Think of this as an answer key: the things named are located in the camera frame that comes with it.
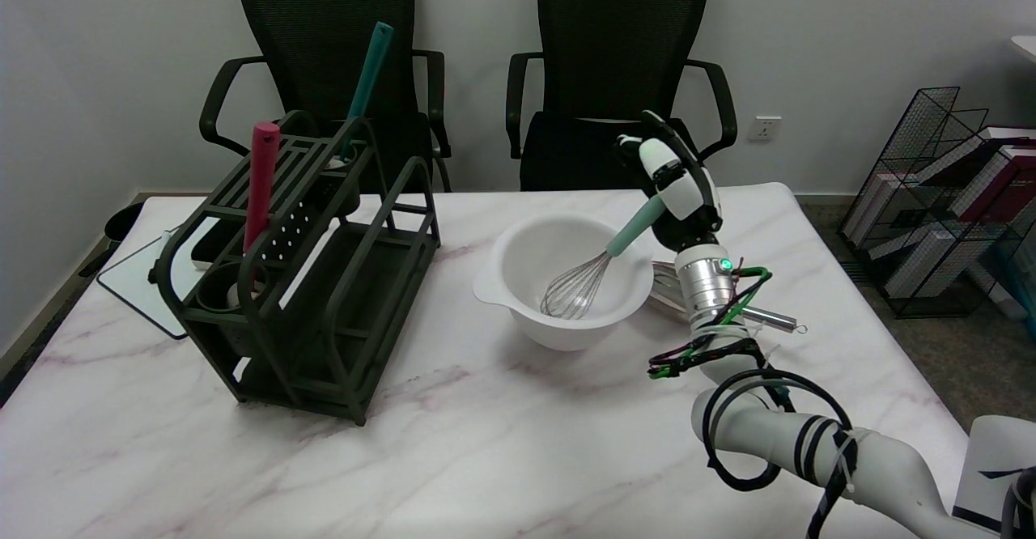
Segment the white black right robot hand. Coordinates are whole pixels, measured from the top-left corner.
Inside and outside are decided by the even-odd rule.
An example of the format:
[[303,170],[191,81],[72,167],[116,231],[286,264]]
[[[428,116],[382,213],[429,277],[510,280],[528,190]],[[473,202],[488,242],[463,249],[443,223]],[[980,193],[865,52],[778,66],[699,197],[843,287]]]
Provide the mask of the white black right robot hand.
[[702,158],[689,148],[677,130],[651,110],[640,115],[643,137],[618,136],[612,153],[648,202],[606,245],[618,257],[648,231],[675,253],[695,245],[715,244],[722,226],[718,191]]

